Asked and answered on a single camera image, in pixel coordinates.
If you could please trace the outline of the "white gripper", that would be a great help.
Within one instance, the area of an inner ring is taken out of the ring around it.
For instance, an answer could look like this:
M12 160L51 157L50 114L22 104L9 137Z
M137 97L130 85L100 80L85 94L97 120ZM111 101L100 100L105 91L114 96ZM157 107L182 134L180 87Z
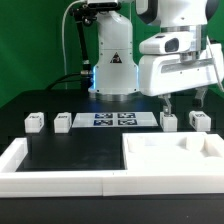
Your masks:
M163 112L172 113L168 93L196 89L192 105L198 117L206 117L202 111L208 86L217 83L214 66L218 75L224 79L224 59L221 49L203 51L200 59L193 63L182 63L179 54L152 56L146 55L139 62L139 88L144 95L158 96L163 103Z

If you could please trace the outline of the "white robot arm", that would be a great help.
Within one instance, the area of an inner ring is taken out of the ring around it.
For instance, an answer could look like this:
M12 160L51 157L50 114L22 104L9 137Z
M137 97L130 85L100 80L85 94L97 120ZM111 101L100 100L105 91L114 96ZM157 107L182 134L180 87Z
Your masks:
M134 40L137 29L117 12L127 2L143 23L159 28L156 34ZM224 79L221 45L207 34L218 6L219 0L87 0L99 41L90 94L106 100L135 93L158 96L169 114L170 95L194 89L202 105L208 86Z

